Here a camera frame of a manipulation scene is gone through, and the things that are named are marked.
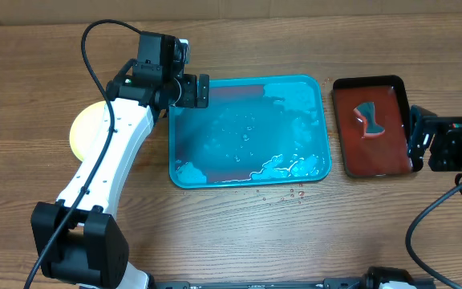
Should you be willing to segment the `dark blue sponge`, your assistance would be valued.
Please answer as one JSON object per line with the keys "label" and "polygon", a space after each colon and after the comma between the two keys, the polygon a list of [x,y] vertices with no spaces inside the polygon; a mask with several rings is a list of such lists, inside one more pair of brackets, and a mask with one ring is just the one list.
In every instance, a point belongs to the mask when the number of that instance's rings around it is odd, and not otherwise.
{"label": "dark blue sponge", "polygon": [[375,120],[375,104],[373,102],[361,103],[354,109],[358,122],[362,124],[362,138],[376,138],[385,133],[385,128]]}

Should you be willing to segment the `yellow-green plate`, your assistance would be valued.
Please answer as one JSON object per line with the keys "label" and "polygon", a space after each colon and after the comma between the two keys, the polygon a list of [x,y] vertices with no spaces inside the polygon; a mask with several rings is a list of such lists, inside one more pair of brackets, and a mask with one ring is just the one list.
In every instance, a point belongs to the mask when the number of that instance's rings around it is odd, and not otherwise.
{"label": "yellow-green plate", "polygon": [[99,126],[103,122],[105,106],[104,101],[91,104],[77,115],[71,125],[69,144],[71,151],[81,162],[98,134]]}

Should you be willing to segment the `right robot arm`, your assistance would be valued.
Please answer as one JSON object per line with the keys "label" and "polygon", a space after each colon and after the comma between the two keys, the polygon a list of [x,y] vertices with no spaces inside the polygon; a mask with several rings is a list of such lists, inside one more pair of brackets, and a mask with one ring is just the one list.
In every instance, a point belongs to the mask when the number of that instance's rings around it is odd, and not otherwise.
{"label": "right robot arm", "polygon": [[462,194],[462,116],[438,116],[418,105],[410,105],[404,88],[396,89],[407,140],[407,156],[414,172],[424,166],[424,154],[430,153],[428,166],[433,172],[455,172],[455,186],[421,211],[407,229],[405,247],[411,259],[431,277],[451,287],[461,285],[427,265],[414,251],[411,240],[416,227],[434,209],[456,193]]}

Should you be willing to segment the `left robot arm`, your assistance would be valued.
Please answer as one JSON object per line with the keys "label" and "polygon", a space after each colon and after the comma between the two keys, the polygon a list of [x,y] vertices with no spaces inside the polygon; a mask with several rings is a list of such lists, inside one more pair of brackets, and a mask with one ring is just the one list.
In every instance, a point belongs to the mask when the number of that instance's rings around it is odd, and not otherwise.
{"label": "left robot arm", "polygon": [[172,107],[207,108],[209,76],[184,73],[186,39],[142,31],[138,55],[102,88],[96,137],[55,203],[38,203],[31,227],[38,259],[25,282],[44,276],[84,288],[150,288],[129,260],[116,223],[120,195],[138,150]]}

